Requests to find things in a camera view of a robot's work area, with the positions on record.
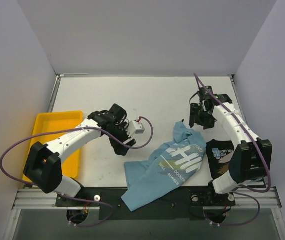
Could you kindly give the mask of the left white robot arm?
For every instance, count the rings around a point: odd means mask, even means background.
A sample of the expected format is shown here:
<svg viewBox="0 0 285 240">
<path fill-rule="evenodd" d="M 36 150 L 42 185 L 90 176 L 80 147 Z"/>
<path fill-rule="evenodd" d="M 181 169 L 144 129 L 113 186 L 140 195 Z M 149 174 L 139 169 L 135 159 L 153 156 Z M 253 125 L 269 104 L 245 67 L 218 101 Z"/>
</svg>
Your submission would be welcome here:
<svg viewBox="0 0 285 240">
<path fill-rule="evenodd" d="M 30 148 L 24 167 L 24 175 L 44 193 L 56 192 L 66 195 L 74 206 L 84 203 L 86 194 L 82 185 L 71 177 L 64 176 L 62 165 L 73 153 L 89 142 L 110 134 L 110 144 L 119 156 L 125 156 L 136 141 L 132 138 L 144 128 L 136 121 L 126 122 L 127 112 L 117 104 L 110 110 L 91 113 L 71 132 L 42 144 L 36 142 Z"/>
</svg>

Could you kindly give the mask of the light blue t-shirt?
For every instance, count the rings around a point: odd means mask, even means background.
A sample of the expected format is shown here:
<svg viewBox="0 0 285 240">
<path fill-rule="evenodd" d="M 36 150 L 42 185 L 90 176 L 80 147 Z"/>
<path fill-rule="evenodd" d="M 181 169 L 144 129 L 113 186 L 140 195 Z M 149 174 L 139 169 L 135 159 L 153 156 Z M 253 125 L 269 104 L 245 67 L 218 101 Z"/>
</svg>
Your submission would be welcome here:
<svg viewBox="0 0 285 240">
<path fill-rule="evenodd" d="M 162 144 L 148 160 L 124 163 L 127 191 L 122 201 L 134 212 L 181 187 L 201 169 L 206 147 L 199 131 L 176 122 L 171 142 Z"/>
</svg>

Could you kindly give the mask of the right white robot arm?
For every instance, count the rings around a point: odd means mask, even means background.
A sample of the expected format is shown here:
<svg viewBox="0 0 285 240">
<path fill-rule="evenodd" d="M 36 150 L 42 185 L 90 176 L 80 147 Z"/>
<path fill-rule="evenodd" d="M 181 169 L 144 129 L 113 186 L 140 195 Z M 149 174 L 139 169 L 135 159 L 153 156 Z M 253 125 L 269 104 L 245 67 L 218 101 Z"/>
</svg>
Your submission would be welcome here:
<svg viewBox="0 0 285 240">
<path fill-rule="evenodd" d="M 189 126 L 199 125 L 207 130 L 219 122 L 234 146 L 228 170 L 213 180 L 213 188 L 205 193 L 207 202 L 217 205 L 224 194 L 270 176 L 273 146 L 250 130 L 227 94 L 214 94 L 211 86 L 205 86 L 199 88 L 196 96 L 199 103 L 190 103 Z"/>
</svg>

